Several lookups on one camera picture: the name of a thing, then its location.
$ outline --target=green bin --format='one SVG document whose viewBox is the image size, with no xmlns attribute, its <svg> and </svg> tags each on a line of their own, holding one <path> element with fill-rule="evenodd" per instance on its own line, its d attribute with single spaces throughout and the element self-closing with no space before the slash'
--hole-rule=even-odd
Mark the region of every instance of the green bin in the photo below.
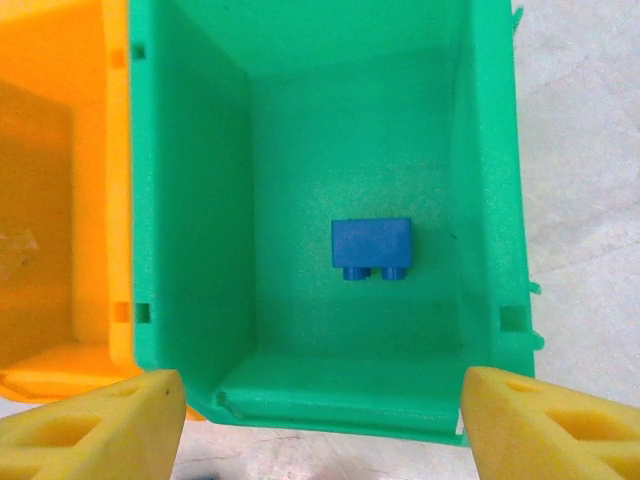
<svg viewBox="0 0 640 480">
<path fill-rule="evenodd" d="M 460 444 L 533 375 L 507 0 L 131 0 L 135 353 L 210 420 Z M 402 281 L 331 222 L 411 218 Z"/>
</svg>

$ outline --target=orange bin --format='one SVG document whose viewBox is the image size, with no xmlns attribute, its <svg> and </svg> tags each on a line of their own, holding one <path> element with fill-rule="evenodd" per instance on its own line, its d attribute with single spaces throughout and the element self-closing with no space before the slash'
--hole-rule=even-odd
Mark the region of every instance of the orange bin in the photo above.
<svg viewBox="0 0 640 480">
<path fill-rule="evenodd" d="M 0 395 L 50 402 L 132 355 L 126 0 L 0 2 Z"/>
</svg>

